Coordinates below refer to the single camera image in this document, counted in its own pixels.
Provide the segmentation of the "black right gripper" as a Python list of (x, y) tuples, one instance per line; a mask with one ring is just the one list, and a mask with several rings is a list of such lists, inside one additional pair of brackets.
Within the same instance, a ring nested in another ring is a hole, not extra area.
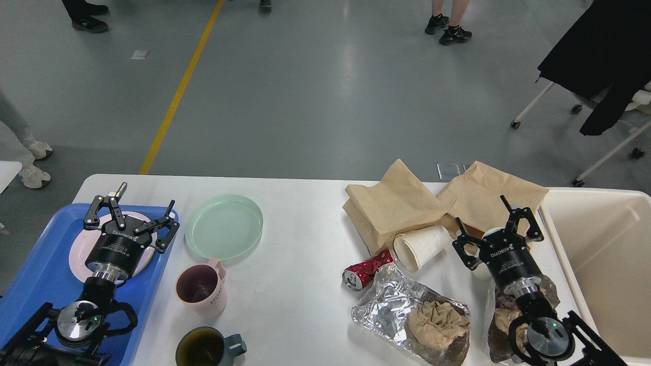
[[(470, 271), (477, 269), (483, 260), (502, 293), (523, 296), (537, 292), (540, 290), (542, 272), (530, 254), (527, 242), (543, 241), (544, 235), (529, 207), (513, 207), (504, 195), (500, 195), (500, 199), (509, 211), (505, 228), (502, 231), (488, 231), (482, 238), (475, 238), (466, 231), (462, 220), (455, 218), (459, 233), (453, 241), (453, 248)], [(525, 236), (518, 233), (522, 219), (528, 222)], [(481, 257), (468, 254), (465, 250), (467, 244), (481, 250)]]

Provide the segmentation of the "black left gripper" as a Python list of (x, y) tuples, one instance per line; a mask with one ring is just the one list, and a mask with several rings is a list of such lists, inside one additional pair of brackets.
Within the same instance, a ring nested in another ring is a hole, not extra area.
[[(84, 264), (91, 271), (107, 269), (117, 270), (117, 280), (129, 280), (135, 274), (137, 264), (147, 247), (155, 248), (158, 253), (165, 253), (176, 235), (180, 225), (172, 212), (175, 200), (171, 200), (165, 214), (151, 222), (144, 220), (126, 220), (119, 202), (126, 191), (127, 183), (121, 183), (114, 194), (97, 195), (83, 219), (85, 230), (99, 230), (98, 213), (101, 208), (108, 208), (112, 220), (102, 225), (100, 237), (89, 253)], [(152, 244), (152, 234), (167, 229), (167, 235), (158, 238)]]

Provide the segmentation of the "foil bag under right arm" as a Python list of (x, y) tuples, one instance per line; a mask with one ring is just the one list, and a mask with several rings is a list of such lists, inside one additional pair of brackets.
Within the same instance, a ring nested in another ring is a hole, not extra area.
[[(518, 310), (515, 297), (504, 294), (494, 282), (489, 289), (482, 336), (484, 350), (488, 352), (493, 363), (522, 364), (524, 362), (514, 354), (509, 343), (509, 326), (513, 320), (522, 315), (522, 312)], [(555, 283), (551, 278), (543, 275), (540, 289), (555, 309), (560, 304)], [(516, 344), (521, 352), (524, 352), (523, 343), (527, 328), (528, 326), (524, 325), (516, 329)]]

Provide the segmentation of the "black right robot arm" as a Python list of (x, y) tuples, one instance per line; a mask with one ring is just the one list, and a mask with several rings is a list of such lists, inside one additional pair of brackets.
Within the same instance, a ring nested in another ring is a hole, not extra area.
[(577, 365), (625, 364), (574, 311), (558, 317), (540, 289), (543, 274), (527, 248), (529, 242), (544, 239), (537, 220), (530, 208), (513, 207), (505, 196), (500, 199), (509, 211), (506, 225), (475, 238), (456, 218), (459, 232), (453, 247), (467, 268), (486, 264), (497, 288), (514, 297), (521, 311), (507, 331), (514, 354), (531, 365), (556, 365), (574, 354), (579, 339), (584, 348)]

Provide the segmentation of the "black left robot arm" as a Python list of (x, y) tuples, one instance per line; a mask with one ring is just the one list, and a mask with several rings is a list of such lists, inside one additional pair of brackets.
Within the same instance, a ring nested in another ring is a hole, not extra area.
[(105, 365), (132, 353), (179, 229), (127, 188), (56, 213), (2, 299), (2, 365)]

